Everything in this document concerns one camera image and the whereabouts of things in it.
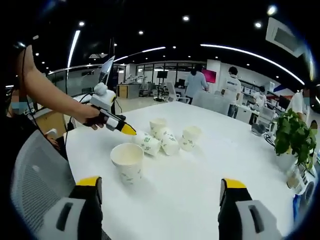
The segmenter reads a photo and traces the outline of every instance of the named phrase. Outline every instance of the white paper cup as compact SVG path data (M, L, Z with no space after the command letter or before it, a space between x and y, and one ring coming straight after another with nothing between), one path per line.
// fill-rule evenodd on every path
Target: white paper cup
M143 149L134 143L123 143L114 147L110 158L125 185L133 185L142 178Z
M155 156L161 147L161 142L143 131L137 131L132 137L133 143L139 145L147 154Z
M165 118L155 118L150 121L151 135L156 137L157 131L167 126Z
M179 152L179 143L170 128L162 127L157 130L155 137L160 140L161 146L167 155L174 155Z
M182 138L179 140L181 148L185 151L191 151L199 139L202 131L197 126L187 126L183 130Z

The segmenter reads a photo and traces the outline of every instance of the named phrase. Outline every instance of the white flower pot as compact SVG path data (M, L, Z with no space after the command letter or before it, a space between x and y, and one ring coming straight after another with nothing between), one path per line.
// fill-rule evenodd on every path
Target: white flower pot
M293 167L296 162L295 155L283 153L280 156L276 156L276 164L278 165L279 169L284 173L287 174L288 171Z

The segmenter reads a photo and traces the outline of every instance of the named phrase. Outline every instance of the floor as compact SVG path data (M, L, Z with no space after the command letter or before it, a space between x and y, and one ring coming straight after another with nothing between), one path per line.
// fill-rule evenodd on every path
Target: floor
M119 105L117 103L115 103L115 113L116 114L121 114L121 113L129 112L132 110L136 110L136 109L142 109L145 107L149 107L152 105L157 105L157 104L162 103L162 102L154 101L153 96L139 97L139 98L134 98L134 99L117 98L116 100L119 103ZM70 119L70 116L64 115L64 121L66 123L69 122L69 119ZM75 121L75 126L76 126L76 128L78 128L78 127L81 127L82 124Z

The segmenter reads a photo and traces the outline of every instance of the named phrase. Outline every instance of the white table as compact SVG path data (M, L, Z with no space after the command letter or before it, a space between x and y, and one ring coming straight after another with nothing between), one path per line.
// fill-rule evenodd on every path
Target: white table
M140 185L121 184L110 160L115 146L131 137L106 128L80 127L68 134L66 151L75 181L102 177L102 228L112 240L215 240L222 178L243 182L277 218L282 235L293 225L294 193L274 164L274 150L250 125L180 102L124 114L136 129L149 132L149 120L162 117L177 137L197 125L203 135L193 152L145 155Z

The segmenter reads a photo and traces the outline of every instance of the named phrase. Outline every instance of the green leaves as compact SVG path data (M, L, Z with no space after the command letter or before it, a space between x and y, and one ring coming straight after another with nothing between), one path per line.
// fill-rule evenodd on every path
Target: green leaves
M296 155L297 164L312 167L310 150L316 147L316 137L307 127L306 123L299 119L297 113L290 108L288 112L282 114L277 120L275 152L279 156L289 149Z

